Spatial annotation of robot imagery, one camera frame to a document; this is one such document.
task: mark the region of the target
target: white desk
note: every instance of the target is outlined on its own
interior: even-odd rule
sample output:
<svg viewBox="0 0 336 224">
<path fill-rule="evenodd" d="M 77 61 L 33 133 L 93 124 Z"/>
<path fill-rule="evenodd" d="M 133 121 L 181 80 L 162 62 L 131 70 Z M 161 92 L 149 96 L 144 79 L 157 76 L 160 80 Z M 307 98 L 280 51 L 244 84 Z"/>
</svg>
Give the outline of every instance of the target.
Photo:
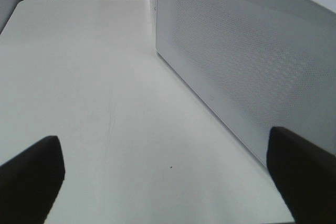
<svg viewBox="0 0 336 224">
<path fill-rule="evenodd" d="M 264 168 L 156 55 L 151 0 L 26 0 L 0 36 L 0 163 L 58 135 L 46 223 L 278 223 Z"/>
</svg>

